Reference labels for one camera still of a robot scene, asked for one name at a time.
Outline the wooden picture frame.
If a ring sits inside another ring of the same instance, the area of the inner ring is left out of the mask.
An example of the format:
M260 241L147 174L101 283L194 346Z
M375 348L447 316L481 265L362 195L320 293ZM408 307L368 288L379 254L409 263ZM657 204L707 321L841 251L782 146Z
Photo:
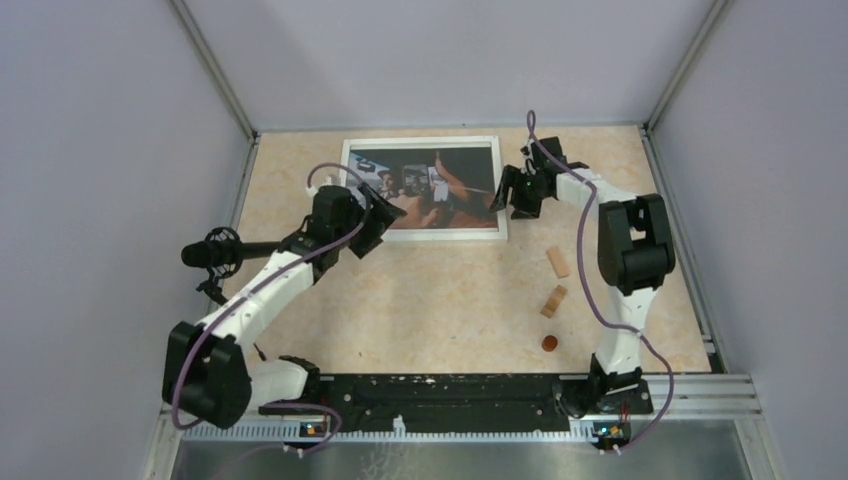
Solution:
M502 173L503 162L501 159L499 140L496 136L436 136L436 137L407 137L407 138L360 138L346 139L342 144L340 163L344 166L340 174L341 182L347 186L356 184L356 179L361 178L357 173L347 166L347 154L352 148L380 149L380 148L426 148L426 147L475 147L486 146L492 149L493 160L499 167L495 171L496 189ZM506 241L508 239L508 228L506 226L505 213L493 212L498 215L498 229L459 229L459 230L394 230L392 226L384 235L384 239L393 242L435 242L435 241Z

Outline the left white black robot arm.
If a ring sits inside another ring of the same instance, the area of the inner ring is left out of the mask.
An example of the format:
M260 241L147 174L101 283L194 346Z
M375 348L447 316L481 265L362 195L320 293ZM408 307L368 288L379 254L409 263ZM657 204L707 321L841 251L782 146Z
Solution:
M283 310L313 287L348 249L362 259L406 211L368 184L311 187L312 210L299 227L277 242L244 243L228 228L186 246L184 264L206 269L200 285L217 310L169 333L161 396L180 413L227 429L250 409L283 400L297 413L319 404L319 369L299 357L282 356L251 370L246 351Z

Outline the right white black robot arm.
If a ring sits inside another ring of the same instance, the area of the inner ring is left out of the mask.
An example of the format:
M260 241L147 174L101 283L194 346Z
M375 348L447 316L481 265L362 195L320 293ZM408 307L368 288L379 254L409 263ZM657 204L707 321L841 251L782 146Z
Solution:
M581 286L604 337L592 355L585 384L573 394L560 394L558 405L571 414L612 412L642 379L641 350L650 306L676 266L665 201L659 194L621 189L585 164L568 162L556 137L530 138L521 152L524 166L504 168L491 210L511 207L512 219L519 220L539 218L546 199L579 207L576 247L583 248L587 224L593 221L597 267L608 287L609 309L602 312L579 254Z

